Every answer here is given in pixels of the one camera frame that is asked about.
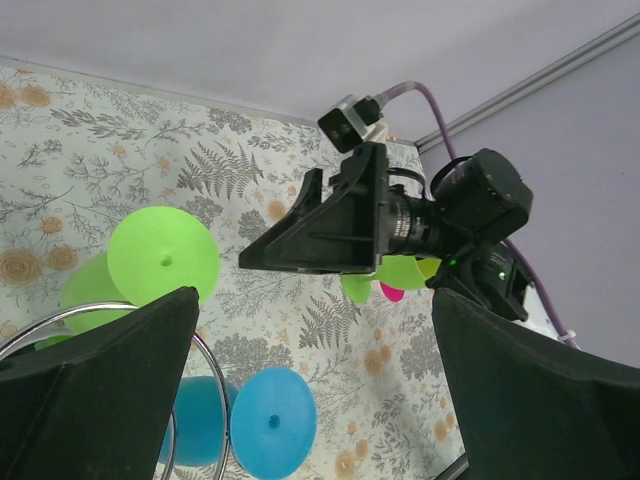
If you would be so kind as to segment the green wine glass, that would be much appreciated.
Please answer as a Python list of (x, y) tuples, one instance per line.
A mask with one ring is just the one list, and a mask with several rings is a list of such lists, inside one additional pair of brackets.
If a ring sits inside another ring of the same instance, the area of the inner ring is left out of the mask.
[(365, 304), (373, 284), (383, 282), (406, 291), (421, 290), (433, 277), (441, 261), (436, 258), (416, 258), (403, 255), (386, 255), (377, 270), (371, 274), (344, 274), (341, 285), (347, 298), (356, 304)]
[(214, 292), (220, 269), (214, 236), (196, 217), (173, 207), (146, 207), (124, 218), (107, 250), (71, 275), (59, 305), (128, 302), (141, 307), (183, 286), (194, 287), (204, 302)]

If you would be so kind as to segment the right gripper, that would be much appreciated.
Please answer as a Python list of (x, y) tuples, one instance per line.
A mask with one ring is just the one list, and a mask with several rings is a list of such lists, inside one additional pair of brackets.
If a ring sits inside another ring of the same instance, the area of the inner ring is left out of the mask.
[[(392, 184), (395, 178), (417, 183), (419, 195), (409, 195), (403, 183)], [(356, 147), (329, 186), (332, 193), (323, 198), (323, 170), (307, 171), (288, 213), (239, 254), (238, 266), (305, 274), (370, 273), (379, 254), (445, 257), (442, 224), (424, 177), (406, 168), (388, 169), (385, 145)]]

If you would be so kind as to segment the right aluminium frame post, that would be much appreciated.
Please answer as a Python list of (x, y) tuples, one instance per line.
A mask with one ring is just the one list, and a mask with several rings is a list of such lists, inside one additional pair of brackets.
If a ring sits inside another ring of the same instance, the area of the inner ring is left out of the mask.
[(461, 134), (473, 126), (488, 120), (506, 108), (526, 99), (638, 35), (639, 14), (636, 14), (508, 90), (456, 118), (448, 125), (450, 136)]

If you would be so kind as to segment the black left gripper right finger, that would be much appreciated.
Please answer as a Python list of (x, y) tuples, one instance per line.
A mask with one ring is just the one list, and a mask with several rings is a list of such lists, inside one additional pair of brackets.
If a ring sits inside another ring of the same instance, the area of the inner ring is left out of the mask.
[(449, 290), (432, 320), (471, 479), (636, 479), (639, 371)]

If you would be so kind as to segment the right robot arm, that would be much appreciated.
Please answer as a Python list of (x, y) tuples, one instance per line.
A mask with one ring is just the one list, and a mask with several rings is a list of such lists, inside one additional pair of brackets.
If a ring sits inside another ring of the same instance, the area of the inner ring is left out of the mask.
[(639, 372), (524, 326), (533, 276), (508, 237), (533, 195), (490, 149), (453, 160), (419, 197), (366, 142), (337, 175), (306, 173), (290, 211), (243, 269), (369, 274), (388, 255), (435, 258), (425, 284), (470, 479), (635, 479)]

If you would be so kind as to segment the blue wine glass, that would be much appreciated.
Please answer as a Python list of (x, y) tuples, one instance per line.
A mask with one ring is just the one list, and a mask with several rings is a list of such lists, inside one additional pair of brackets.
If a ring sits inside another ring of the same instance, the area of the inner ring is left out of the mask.
[[(309, 456), (317, 431), (317, 407), (306, 381), (284, 367), (264, 369), (242, 388), (227, 385), (230, 441), (240, 466), (258, 479), (284, 479)], [(222, 448), (222, 397), (212, 376), (182, 379), (174, 411), (175, 463), (210, 466)]]

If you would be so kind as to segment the floral tablecloth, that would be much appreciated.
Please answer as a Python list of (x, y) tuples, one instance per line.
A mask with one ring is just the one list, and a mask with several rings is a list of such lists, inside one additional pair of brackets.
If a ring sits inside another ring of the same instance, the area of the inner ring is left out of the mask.
[(221, 272), (198, 334), (226, 377), (288, 367), (319, 410), (300, 479), (432, 479), (464, 446), (429, 290), (357, 305), (335, 276), (241, 270), (304, 173), (339, 157), (315, 128), (3, 67), (1, 335), (57, 310), (65, 282), (146, 206), (196, 217)]

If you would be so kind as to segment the pink wine glass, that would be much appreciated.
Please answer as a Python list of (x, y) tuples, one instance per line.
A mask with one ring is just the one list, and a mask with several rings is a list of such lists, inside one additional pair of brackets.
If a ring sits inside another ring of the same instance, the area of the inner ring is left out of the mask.
[(391, 287), (383, 282), (380, 283), (380, 288), (384, 296), (391, 302), (400, 302), (405, 295), (405, 291)]

